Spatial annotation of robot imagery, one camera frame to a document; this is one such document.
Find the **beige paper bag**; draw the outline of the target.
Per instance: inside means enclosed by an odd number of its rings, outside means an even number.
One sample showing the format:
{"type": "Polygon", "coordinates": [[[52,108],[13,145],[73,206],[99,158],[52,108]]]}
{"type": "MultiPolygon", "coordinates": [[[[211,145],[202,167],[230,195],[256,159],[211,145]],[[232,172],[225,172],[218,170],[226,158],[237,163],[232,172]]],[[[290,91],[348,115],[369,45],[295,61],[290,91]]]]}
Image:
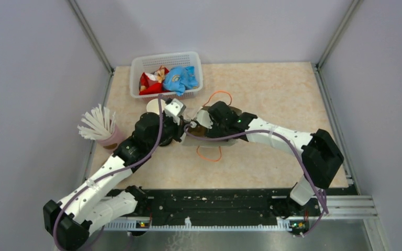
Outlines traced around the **beige paper bag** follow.
{"type": "MultiPolygon", "coordinates": [[[[184,119],[194,119],[196,117],[196,114],[201,111],[203,108],[206,108],[206,105],[212,100],[212,98],[219,93],[227,94],[229,96],[229,105],[232,104],[233,97],[232,95],[225,91],[225,90],[218,90],[211,94],[209,99],[201,105],[199,108],[186,108],[185,111],[183,112],[183,118],[184,119]]],[[[236,144],[237,140],[232,139],[232,140],[225,140],[225,141],[201,141],[193,137],[189,137],[187,139],[183,139],[182,145],[183,146],[196,146],[196,153],[197,155],[206,161],[209,162],[218,162],[222,159],[222,147],[229,147],[234,144],[236,144]],[[217,159],[212,159],[212,158],[207,158],[205,157],[201,152],[200,148],[207,148],[207,149],[219,149],[219,157],[217,159]]]]}

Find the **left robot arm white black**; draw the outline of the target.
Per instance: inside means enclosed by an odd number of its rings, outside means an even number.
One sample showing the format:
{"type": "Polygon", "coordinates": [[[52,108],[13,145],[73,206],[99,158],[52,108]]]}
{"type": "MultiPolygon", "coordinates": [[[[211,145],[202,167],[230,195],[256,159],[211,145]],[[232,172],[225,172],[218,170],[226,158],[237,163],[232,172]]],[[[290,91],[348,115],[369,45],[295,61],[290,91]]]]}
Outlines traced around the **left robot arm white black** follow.
{"type": "Polygon", "coordinates": [[[136,186],[111,199],[104,197],[122,180],[147,162],[158,146],[180,141],[189,121],[181,116],[146,112],[135,123],[131,136],[113,151],[107,161],[90,178],[58,202],[43,206],[45,229],[59,250],[78,250],[89,237],[114,219],[146,212],[146,195],[136,186]]]}

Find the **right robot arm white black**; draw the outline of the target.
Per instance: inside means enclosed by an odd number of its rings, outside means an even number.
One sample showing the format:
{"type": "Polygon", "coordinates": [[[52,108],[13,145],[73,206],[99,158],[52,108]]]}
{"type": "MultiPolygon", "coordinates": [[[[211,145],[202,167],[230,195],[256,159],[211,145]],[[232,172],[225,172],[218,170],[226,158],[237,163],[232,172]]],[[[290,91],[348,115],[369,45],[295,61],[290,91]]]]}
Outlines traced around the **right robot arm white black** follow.
{"type": "Polygon", "coordinates": [[[292,154],[301,169],[302,178],[291,189],[286,209],[292,215],[301,215],[307,202],[316,196],[323,202],[323,192],[328,189],[344,156],[330,133],[323,129],[301,132],[269,123],[255,114],[237,113],[223,101],[207,108],[211,126],[208,138],[223,140],[241,139],[261,143],[292,154]]]}

